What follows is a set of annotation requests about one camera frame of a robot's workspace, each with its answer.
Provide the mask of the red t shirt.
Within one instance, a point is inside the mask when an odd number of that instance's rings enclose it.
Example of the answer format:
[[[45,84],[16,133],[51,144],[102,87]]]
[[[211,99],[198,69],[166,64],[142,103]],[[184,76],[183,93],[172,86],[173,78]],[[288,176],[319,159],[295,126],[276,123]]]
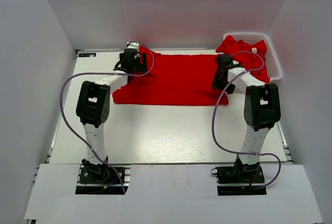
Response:
[[[144,77],[129,77],[128,84],[113,93],[116,104],[213,106],[228,105],[226,95],[212,88],[217,70],[215,54],[161,54],[149,52],[147,66],[151,68]]]

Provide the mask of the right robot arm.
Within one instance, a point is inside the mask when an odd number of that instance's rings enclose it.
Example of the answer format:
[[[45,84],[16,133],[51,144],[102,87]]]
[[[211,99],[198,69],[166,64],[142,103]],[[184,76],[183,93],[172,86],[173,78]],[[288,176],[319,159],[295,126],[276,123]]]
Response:
[[[267,134],[281,119],[277,85],[265,83],[252,74],[263,69],[265,65],[260,55],[255,56],[258,58],[258,66],[250,69],[234,63],[232,55],[221,54],[216,58],[217,70],[212,87],[222,91],[218,101],[220,102],[223,96],[232,94],[235,89],[245,95],[243,114],[247,129],[242,148],[240,151],[224,148],[225,152],[235,154],[236,160],[232,168],[220,169],[217,173],[226,181],[236,178],[245,182],[259,174],[262,146]]]

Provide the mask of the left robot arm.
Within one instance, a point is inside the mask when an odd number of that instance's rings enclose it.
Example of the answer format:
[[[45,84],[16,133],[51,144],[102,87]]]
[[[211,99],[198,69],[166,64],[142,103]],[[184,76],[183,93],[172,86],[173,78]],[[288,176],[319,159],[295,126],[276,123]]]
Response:
[[[81,85],[76,115],[86,134],[90,147],[87,159],[82,160],[84,167],[99,182],[109,178],[109,168],[105,164],[108,156],[104,146],[104,123],[110,113],[110,96],[129,82],[127,74],[143,74],[148,71],[147,57],[140,52],[139,43],[129,46],[119,55],[114,67],[114,75],[97,81],[84,81]]]

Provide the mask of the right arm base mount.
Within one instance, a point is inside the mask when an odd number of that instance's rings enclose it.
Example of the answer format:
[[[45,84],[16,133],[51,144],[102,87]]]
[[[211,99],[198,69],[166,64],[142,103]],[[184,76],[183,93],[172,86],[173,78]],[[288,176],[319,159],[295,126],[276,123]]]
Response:
[[[234,166],[211,169],[216,177],[218,196],[266,195],[265,178],[260,167],[256,172],[238,174]]]

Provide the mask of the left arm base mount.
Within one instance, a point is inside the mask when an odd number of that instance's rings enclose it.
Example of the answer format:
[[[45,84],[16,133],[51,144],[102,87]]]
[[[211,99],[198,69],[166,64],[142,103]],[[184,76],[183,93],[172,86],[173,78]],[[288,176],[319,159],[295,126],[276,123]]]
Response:
[[[80,166],[76,195],[125,195],[130,183],[130,167],[116,166],[118,176],[111,168],[97,174]]]

